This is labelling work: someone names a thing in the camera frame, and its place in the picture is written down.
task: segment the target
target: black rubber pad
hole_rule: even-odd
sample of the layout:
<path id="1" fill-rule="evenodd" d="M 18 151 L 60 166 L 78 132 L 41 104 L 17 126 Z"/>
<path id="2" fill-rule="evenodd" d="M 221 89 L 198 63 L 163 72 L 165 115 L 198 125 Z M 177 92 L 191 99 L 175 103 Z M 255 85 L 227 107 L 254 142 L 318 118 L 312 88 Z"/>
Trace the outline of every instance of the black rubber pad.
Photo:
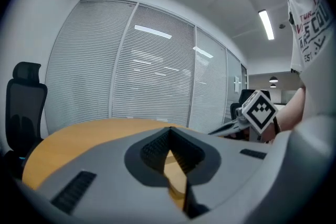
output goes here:
<path id="1" fill-rule="evenodd" d="M 71 214 L 95 177 L 96 174 L 91 172 L 79 172 L 51 203 L 64 213 Z"/>
<path id="2" fill-rule="evenodd" d="M 264 159 L 266 157 L 266 153 L 264 152 L 260 152 L 260 151 L 252 151 L 252 150 L 248 150 L 248 149 L 244 149 L 242 151 L 240 151 L 240 153 L 253 157 L 253 158 L 258 158 L 258 159 Z"/>

